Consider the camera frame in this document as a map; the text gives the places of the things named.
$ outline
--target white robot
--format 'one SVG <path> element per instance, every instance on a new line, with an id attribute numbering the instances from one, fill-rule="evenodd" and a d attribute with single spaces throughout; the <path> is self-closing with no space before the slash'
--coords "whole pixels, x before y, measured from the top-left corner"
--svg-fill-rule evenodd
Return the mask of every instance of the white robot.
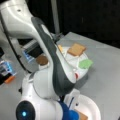
<path id="1" fill-rule="evenodd" d="M 6 0 L 0 6 L 2 24 L 12 38 L 37 40 L 49 60 L 49 67 L 28 74 L 22 84 L 22 98 L 16 109 L 18 120 L 62 120 L 59 96 L 70 93 L 76 83 L 67 63 L 44 23 L 32 16 L 25 0 Z"/>

